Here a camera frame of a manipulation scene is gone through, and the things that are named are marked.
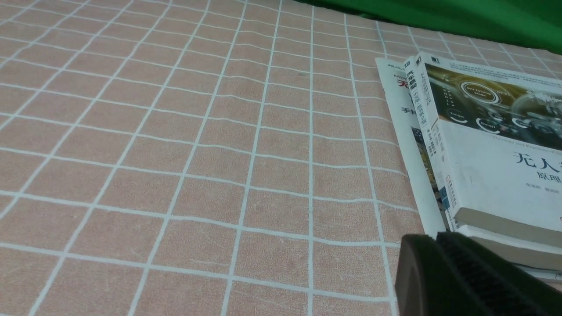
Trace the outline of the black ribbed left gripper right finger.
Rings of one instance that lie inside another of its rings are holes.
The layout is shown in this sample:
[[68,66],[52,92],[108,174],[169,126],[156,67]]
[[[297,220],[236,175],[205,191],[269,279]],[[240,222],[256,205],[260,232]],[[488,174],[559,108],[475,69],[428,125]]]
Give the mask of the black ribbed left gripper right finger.
[[559,316],[561,292],[456,232],[437,234],[456,276],[490,316]]

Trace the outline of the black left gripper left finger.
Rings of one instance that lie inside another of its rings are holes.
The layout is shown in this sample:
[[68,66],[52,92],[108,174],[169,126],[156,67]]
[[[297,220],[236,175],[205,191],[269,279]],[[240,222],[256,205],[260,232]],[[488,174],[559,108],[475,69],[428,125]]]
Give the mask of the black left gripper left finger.
[[477,316],[444,253],[428,235],[402,237],[395,281],[400,316]]

